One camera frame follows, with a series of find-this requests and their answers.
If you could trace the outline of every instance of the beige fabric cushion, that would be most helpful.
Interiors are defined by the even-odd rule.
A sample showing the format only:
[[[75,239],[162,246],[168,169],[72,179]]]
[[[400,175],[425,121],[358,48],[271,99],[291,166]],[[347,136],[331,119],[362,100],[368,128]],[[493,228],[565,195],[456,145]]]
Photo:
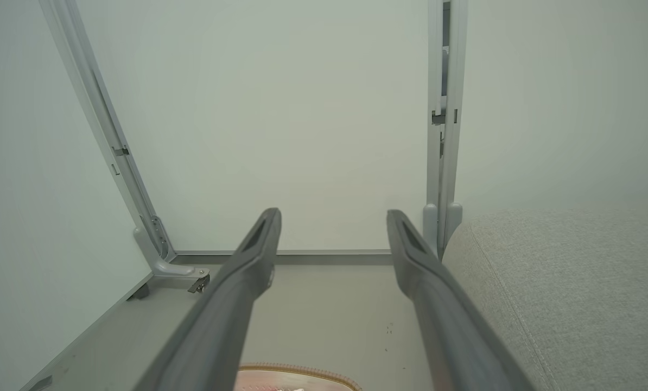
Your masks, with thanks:
[[[503,211],[443,264],[537,389],[648,389],[648,211]]]

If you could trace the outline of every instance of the floor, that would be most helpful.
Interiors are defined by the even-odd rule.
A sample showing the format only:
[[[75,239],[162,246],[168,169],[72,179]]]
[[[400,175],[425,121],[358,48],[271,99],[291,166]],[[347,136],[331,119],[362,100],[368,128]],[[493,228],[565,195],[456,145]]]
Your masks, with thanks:
[[[62,359],[47,390],[133,389],[195,303],[191,284],[151,280],[147,298],[121,304]],[[413,304],[386,265],[277,264],[252,311],[242,362],[333,371],[363,389],[431,389]]]

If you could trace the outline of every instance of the caster wheel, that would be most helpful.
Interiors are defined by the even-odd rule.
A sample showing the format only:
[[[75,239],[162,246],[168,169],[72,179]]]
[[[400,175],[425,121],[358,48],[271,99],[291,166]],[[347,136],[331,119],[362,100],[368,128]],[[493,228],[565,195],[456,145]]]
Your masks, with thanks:
[[[126,301],[131,300],[131,299],[143,299],[144,297],[147,297],[150,294],[150,287],[148,287],[148,284],[143,284],[138,290],[131,295]]]

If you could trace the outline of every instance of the white wall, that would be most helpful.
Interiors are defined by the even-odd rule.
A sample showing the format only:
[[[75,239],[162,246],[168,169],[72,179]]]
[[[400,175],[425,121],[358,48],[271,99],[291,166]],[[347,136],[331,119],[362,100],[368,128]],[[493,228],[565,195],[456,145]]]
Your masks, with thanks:
[[[648,0],[469,0],[455,200],[648,203]]]
[[[0,2],[0,390],[150,271],[39,3]]]
[[[81,1],[111,99],[178,250],[388,248],[420,227],[426,0]]]

